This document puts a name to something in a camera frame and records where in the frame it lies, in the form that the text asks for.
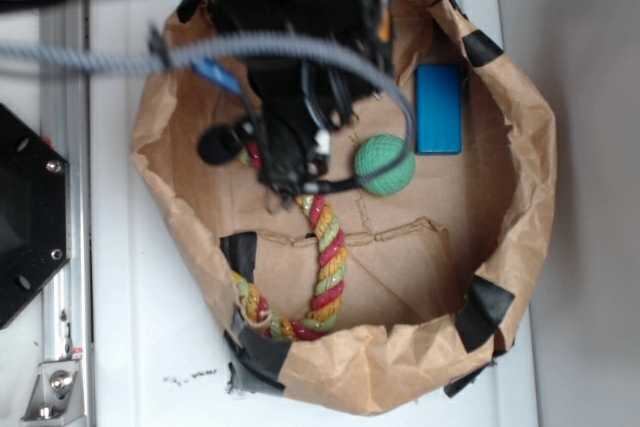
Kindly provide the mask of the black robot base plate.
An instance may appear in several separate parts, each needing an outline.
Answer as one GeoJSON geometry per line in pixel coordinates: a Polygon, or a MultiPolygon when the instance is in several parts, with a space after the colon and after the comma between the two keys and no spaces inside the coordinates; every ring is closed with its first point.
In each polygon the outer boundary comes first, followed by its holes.
{"type": "Polygon", "coordinates": [[[69,259],[67,161],[1,107],[1,327],[69,259]]]}

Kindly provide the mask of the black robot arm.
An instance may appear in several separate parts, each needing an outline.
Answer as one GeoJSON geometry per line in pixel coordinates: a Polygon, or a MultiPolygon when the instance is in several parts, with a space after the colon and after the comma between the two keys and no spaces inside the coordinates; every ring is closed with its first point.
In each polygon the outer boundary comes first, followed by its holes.
{"type": "MultiPolygon", "coordinates": [[[[67,0],[1,0],[3,11],[49,7],[67,0]]],[[[183,0],[181,22],[204,8],[215,37],[172,47],[152,32],[139,57],[65,47],[3,43],[5,58],[81,72],[151,74],[191,69],[241,101],[259,107],[243,120],[205,132],[198,150],[211,165],[243,149],[258,155],[259,181],[283,204],[302,195],[363,186],[357,174],[328,181],[330,136],[349,124],[353,104],[390,91],[391,21],[387,0],[183,0]]]]}

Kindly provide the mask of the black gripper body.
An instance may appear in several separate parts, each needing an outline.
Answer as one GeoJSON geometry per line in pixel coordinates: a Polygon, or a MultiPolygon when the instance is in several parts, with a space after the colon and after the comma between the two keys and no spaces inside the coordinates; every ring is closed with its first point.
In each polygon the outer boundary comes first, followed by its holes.
{"type": "Polygon", "coordinates": [[[249,68],[249,84],[262,101],[257,111],[238,78],[212,60],[197,63],[197,74],[235,95],[246,115],[201,134],[197,152],[205,163],[219,166],[246,151],[258,170],[258,181],[285,207],[310,193],[324,176],[331,156],[331,134],[355,118],[353,102],[360,81],[353,74],[319,62],[262,61],[249,68]]]}

